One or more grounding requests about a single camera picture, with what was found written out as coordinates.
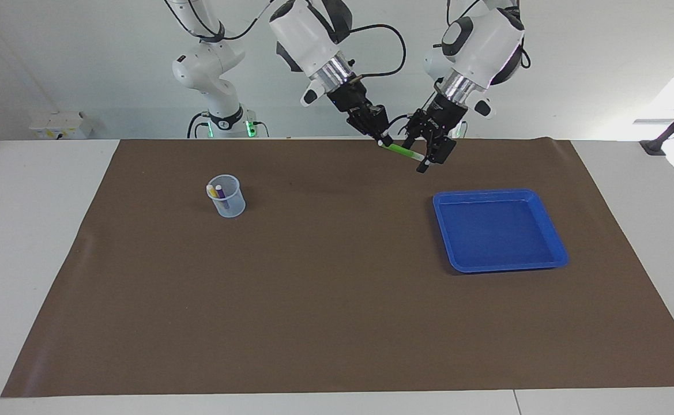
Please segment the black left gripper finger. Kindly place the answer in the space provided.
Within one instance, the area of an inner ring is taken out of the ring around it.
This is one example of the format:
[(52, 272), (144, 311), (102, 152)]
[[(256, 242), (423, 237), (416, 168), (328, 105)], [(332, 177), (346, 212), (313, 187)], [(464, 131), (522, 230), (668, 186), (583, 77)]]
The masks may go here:
[(403, 149), (411, 149), (414, 142), (420, 136), (421, 120), (420, 118), (410, 118), (404, 126), (406, 137), (401, 147)]
[(444, 164), (455, 149), (457, 142), (450, 137), (435, 137), (426, 140), (426, 155), (419, 166), (418, 173), (426, 173), (427, 169), (434, 164)]

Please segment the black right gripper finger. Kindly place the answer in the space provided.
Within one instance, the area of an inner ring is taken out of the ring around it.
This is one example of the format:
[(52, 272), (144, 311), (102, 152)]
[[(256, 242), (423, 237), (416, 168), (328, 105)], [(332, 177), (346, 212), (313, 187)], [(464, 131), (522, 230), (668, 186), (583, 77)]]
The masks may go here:
[(371, 112), (350, 112), (347, 123), (361, 134), (371, 137)]
[(371, 107), (371, 137), (378, 145), (390, 145), (394, 142), (389, 134), (390, 122), (385, 106)]

